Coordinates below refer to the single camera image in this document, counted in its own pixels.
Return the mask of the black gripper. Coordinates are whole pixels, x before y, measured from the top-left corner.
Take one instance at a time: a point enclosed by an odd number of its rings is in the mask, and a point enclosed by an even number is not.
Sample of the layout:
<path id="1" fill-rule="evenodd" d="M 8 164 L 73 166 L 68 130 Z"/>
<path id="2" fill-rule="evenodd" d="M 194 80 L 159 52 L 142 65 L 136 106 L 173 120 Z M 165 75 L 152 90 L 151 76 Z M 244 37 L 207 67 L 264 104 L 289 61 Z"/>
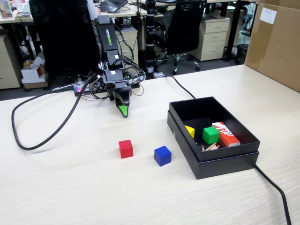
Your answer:
<path id="1" fill-rule="evenodd" d="M 122 70 L 105 71 L 103 86 L 104 90 L 113 89 L 116 107 L 120 110 L 122 116 L 126 118 L 128 116 L 132 88 L 124 78 Z"/>

